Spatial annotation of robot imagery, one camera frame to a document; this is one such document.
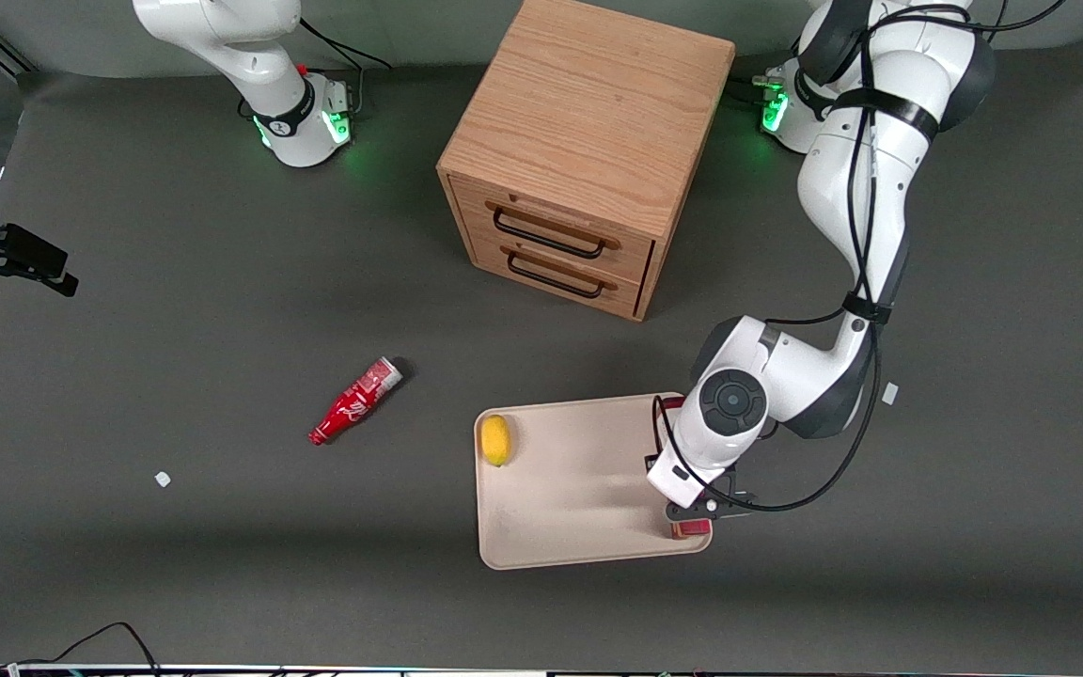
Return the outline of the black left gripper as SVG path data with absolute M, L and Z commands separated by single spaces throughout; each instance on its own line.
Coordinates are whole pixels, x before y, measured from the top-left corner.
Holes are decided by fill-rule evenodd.
M 736 466 L 730 465 L 723 468 L 721 476 L 712 480 L 708 487 L 703 489 L 699 502 L 693 502 L 688 507 L 668 502 L 666 506 L 667 520 L 671 523 L 716 520 L 721 517 L 719 505 L 730 505 L 728 517 L 744 517 L 744 515 L 755 513 L 755 510 L 751 509 L 747 504 L 756 497 L 749 492 L 738 490 L 735 481 Z

